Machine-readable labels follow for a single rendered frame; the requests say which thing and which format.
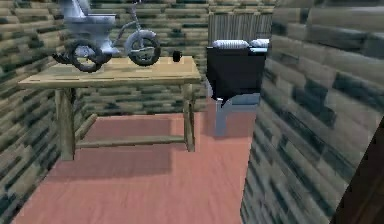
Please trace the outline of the grey tricycle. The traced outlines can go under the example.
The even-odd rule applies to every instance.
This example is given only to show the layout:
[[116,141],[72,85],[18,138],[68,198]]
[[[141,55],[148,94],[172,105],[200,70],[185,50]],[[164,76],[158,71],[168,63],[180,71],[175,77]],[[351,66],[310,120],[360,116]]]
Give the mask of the grey tricycle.
[[125,56],[142,67],[154,65],[160,58],[161,47],[157,34],[143,29],[137,17],[136,6],[142,0],[132,0],[132,20],[120,28],[114,40],[110,39],[110,32],[115,25],[116,14],[93,13],[89,0],[58,2],[64,25],[74,37],[63,52],[52,55],[58,63],[73,65],[82,72],[98,71],[114,55],[120,54],[116,44],[131,26],[135,27],[135,31],[124,42]]

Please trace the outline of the bed with black blanket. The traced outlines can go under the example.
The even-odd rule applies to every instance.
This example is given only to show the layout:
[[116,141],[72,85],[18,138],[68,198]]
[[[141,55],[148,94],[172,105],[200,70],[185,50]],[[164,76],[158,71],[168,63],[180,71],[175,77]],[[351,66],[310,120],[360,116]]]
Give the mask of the bed with black blanket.
[[[208,95],[215,101],[214,133],[223,136],[231,112],[253,112],[259,103],[265,60],[270,48],[270,14],[211,14],[208,20],[206,82]],[[268,39],[267,48],[250,42]],[[214,48],[215,40],[244,40],[244,49]]]

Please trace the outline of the white striped pillow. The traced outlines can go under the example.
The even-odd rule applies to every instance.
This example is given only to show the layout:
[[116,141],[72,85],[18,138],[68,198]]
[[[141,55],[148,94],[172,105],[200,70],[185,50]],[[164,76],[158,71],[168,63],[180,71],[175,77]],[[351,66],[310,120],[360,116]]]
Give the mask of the white striped pillow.
[[215,40],[212,46],[219,49],[244,49],[249,44],[244,40]]
[[267,48],[269,45],[268,39],[255,39],[250,42],[250,45],[255,48]]

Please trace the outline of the light wooden table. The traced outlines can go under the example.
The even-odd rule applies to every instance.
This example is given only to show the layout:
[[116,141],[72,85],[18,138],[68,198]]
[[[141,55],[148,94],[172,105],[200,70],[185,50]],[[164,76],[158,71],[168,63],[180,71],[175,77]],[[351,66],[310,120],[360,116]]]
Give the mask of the light wooden table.
[[[183,143],[195,150],[193,86],[201,81],[196,63],[190,56],[175,62],[162,57],[148,67],[140,67],[123,58],[113,58],[95,73],[83,73],[68,65],[55,65],[18,83],[25,89],[53,89],[59,129],[61,158],[72,161],[77,148],[117,147],[150,144]],[[76,141],[71,91],[87,87],[120,87],[126,85],[178,85],[183,94],[184,132],[178,136],[142,136],[123,140]]]

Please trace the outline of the dark brown wooden door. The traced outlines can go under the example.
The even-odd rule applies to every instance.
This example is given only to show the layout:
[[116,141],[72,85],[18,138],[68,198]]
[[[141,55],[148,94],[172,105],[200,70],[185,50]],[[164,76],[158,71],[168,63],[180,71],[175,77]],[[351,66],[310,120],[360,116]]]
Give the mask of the dark brown wooden door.
[[384,224],[384,116],[329,224]]

